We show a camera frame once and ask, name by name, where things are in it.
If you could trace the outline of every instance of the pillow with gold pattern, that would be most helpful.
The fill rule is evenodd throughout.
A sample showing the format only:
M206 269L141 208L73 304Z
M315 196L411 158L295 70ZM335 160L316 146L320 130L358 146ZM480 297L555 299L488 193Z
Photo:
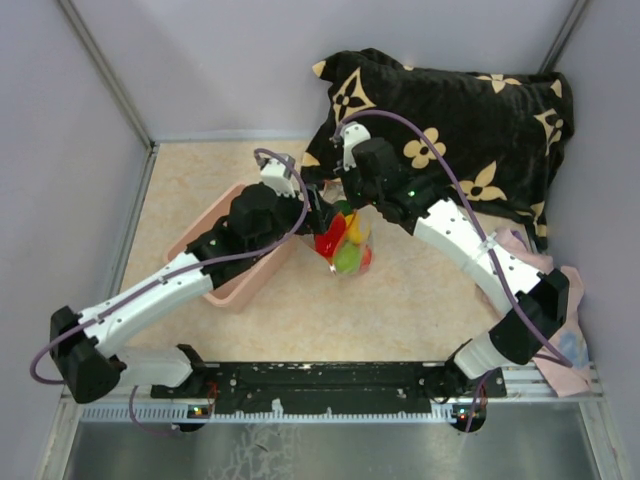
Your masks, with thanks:
M303 156L306 181L335 179L342 151L330 137L337 122L360 110L388 110L424 131L475 210L526 225L546 249L544 203L574 131L573 97L562 74L447 72L402 65L375 49L336 53L313 71L331 82L331 108ZM416 175L450 185L435 155L408 128L380 117L358 121L372 137L389 141Z

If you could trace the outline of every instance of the white wall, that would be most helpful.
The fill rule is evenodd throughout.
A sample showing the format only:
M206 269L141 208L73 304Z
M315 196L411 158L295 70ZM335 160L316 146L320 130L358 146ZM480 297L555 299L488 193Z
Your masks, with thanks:
M576 135L549 200L550 245L584 277L582 322L640 477L640 2L593 2L558 69Z
M0 65L0 476L31 480L60 389L29 362L103 294L145 152L55 2L0 3Z
M311 65L343 49L376 47L436 68L536 71L573 0L74 3L164 140L310 135L328 111L328 84Z

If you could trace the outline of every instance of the purple cable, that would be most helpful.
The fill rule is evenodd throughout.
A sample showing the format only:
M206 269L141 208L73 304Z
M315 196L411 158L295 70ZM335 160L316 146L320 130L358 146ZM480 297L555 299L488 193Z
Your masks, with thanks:
M537 358L539 360L546 360L547 362L555 363L556 365L560 365L561 367L566 367L564 363L562 363L557 358L552 357L551 355L545 355L544 353L536 353L533 358Z
M169 280L169 279L171 279L173 277L176 277L178 275L181 275L183 273L189 272L191 270L196 270L196 269L199 269L199 268L202 268L202 267L206 267L208 265L213 265L213 264L216 264L216 263L223 263L223 262L232 262L234 260L242 260L244 258L255 257L255 256L258 256L258 255L264 255L266 253L269 253L272 250L275 250L276 248L278 248L283 243L287 242L291 237L293 237L293 235L295 235L296 231L298 231L298 229L302 225L302 222L304 222L304 218L307 215L307 211L309 210L309 195L307 193L307 190L305 189L304 180L302 180L302 177L296 171L296 169L293 167L293 165L289 164L289 162L286 159L284 159L282 156L278 155L277 153L274 153L274 152L272 152L270 150L267 150L265 148L257 148L256 150L254 150L253 153L254 153L254 156L256 157L256 159L260 159L261 155L268 155L271 158L274 158L274 159L278 160L280 163L282 163L286 167L287 170L289 170L289 172L291 172L291 175L293 175L293 177L297 180L298 184L300 185L300 191L301 191L302 197L303 197L303 206L302 206L302 211L300 212L300 217L298 217L298 220L296 220L296 223L293 225L291 230L289 230L289 232L287 232L280 240L278 240L277 242L272 243L271 245L269 245L267 247L263 247L263 248L261 248L259 250L255 250L253 252L238 253L238 254L235 254L235 255L226 255L224 257L211 258L211 259L205 260L203 262L199 262L199 263L196 263L196 264L193 264L193 265L188 265L186 267L179 268L177 270L174 270L171 273L166 274L164 276L165 280ZM62 335L54 338L47 346L42 348L35 355L33 360L31 361L31 365L29 366L29 373L31 374L31 378L33 378L36 382L39 382L39 383L42 383L42 384L45 384L45 385L63 385L64 384L63 380L51 380L49 378L41 377L38 374L36 369L38 367L38 363L40 363L40 360L42 360L42 357L44 357L53 348L58 346L61 342L63 342L67 338L71 337L72 335L75 335L76 333L84 330L85 328L90 327L91 325L96 324L99 320L102 320L105 317L111 315L115 311L117 311L120 308L124 307L125 305L127 305L130 302L132 302L133 300L135 300L136 298L140 297L141 295L144 295L146 292L148 292L149 290L151 290L155 286L160 285L161 283L162 283L161 280L153 280L152 282L149 282L148 284L144 285L143 287L141 287L140 289L136 290L135 292L132 292L130 295L127 295L125 298L123 298L122 300L120 300L116 304L114 304L111 307L107 308L104 312L102 312L100 315L98 315L97 318L90 319L90 320L88 320L86 322L83 322L83 323L73 327L68 332L65 332Z
M516 239L518 239L520 241L520 243L522 245L524 245L525 248L527 248L527 242L524 241L524 238L522 238L522 235L520 234L519 231L517 230L511 230L511 235L513 235L514 237L516 237Z
M393 112L387 112L385 110L372 109L372 110L363 110L361 112L356 112L356 113L354 113L352 115L349 115L348 117L343 118L342 121L340 123L338 123L338 125L336 126L336 131L333 134L333 140L339 140L341 130L347 123L355 120L356 118L368 117L368 116L377 116L377 117L390 118L392 120L395 120L396 122L402 123L403 125L408 127L410 130L412 130L416 135L418 135L420 140L422 140L425 143L425 145L427 145L427 147L429 147L429 150L431 150L431 153L433 153L436 156L436 158L438 159L438 162L440 163L440 165L442 166L442 168L446 172L447 176L449 177L449 179L453 183L453 186L455 187L456 191L458 192L458 196L460 197L460 201L462 202L462 205L464 206L465 210L469 214L469 218L471 219L471 223L473 224L474 228L476 229L476 232L478 232L478 236L480 237L480 239L483 242L486 241L487 240L487 235L484 233L484 230L482 229L482 226L480 225L480 222L478 221L478 217L476 217L475 213L473 212L473 209L471 208L471 204L469 203L469 200L467 200L467 196L462 191L462 188L460 187L460 182L458 182L458 179L456 178L455 173L453 173L453 170L451 170L451 167L449 166L447 161L444 159L444 157L440 154L440 152L438 152L438 150L433 145L431 140L429 140L427 138L427 136L424 133L422 133L422 131L420 131L420 129L418 127L416 127L412 122L410 122L406 118L401 117L400 115L398 115L396 113L393 113ZM556 357L558 357L558 359L562 362L562 364L564 366L571 368L573 366L571 361L568 358L566 358L564 355L562 355L562 353L560 353L560 351L558 351L558 349L556 349L553 345L551 345L549 340L547 340L544 337L544 335L542 335L542 333L540 333L540 331L531 322L531 320L529 320L529 318L527 317L527 314L524 313L524 311L522 310L520 305L518 305L518 301L513 296L513 293L511 293L511 289L509 288L509 284L507 283L507 279L506 279L506 277L504 275L504 271L502 270L502 266L500 265L500 261L498 260L498 256L493 251L493 249L489 250L489 257L491 258L491 261L493 262L493 266L496 269L496 273L498 275L498 279L500 280L500 284L502 285L502 288L504 289L504 292L507 295L507 298L509 299L509 303L511 303L511 306L513 307L513 310L516 312L518 317L520 317L520 320L522 320L522 322L525 324L525 326L529 329L529 331L533 334L533 336L536 337L536 339L542 345L547 347L547 349L549 349L549 351L552 354L554 354Z
M174 436L174 432L170 431L170 432L164 432L161 430L156 430L153 428L148 428L145 427L140 420L138 420L136 418L136 412L133 409L133 399L136 396L136 393L138 391L138 385L136 385L135 387L133 387L133 390L131 390L131 395L129 395L129 418L131 419L131 422L133 422L133 424L140 428L141 430L144 430L147 433L150 433L151 435L155 435L156 437L172 437Z
M469 408L469 418L467 418L467 424L464 427L464 433L469 433L469 430L471 430L471 422L473 421L473 416L476 413L476 403L478 403L478 397L480 397L480 392L482 391L482 387L484 386L484 383L487 381L487 379L491 376L493 372L494 370L491 370L485 373L480 378L478 385L476 385L476 391L473 393L473 400L471 400L471 407Z

